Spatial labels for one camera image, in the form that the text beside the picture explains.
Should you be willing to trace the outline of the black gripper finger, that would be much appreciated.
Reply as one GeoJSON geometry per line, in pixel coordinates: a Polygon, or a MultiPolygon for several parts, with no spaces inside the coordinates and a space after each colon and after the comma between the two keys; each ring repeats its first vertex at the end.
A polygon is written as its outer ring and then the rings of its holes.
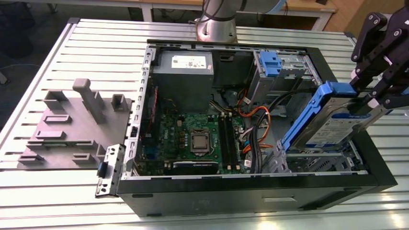
{"type": "Polygon", "coordinates": [[[404,91],[409,88],[409,61],[398,59],[386,68],[382,78],[372,91],[349,107],[353,115],[365,115],[374,109],[397,109],[408,107],[409,95],[404,91]]]}
{"type": "Polygon", "coordinates": [[[361,91],[373,81],[373,77],[382,75],[393,64],[388,53],[393,40],[388,36],[390,17],[381,13],[370,13],[364,21],[361,33],[350,56],[356,68],[350,73],[350,85],[361,91]]]}

